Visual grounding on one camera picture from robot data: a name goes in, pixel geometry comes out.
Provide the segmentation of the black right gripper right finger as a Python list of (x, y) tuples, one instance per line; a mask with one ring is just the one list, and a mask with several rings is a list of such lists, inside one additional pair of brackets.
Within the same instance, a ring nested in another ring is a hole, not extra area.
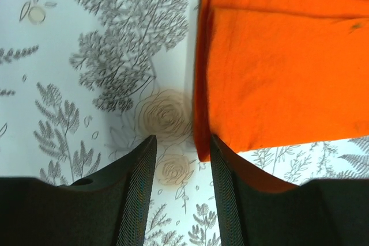
[(368, 180), (297, 186), (210, 140), (222, 245), (367, 245)]

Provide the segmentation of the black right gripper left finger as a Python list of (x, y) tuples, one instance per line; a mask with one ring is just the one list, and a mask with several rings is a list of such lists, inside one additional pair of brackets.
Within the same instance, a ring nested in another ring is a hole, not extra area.
[(157, 139), (69, 186), (1, 179), (2, 245), (143, 245)]

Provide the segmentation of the orange t shirt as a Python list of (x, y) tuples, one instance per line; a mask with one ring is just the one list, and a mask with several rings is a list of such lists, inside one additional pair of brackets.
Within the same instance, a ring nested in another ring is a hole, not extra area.
[(235, 152), (368, 134), (368, 0), (201, 0), (193, 136)]

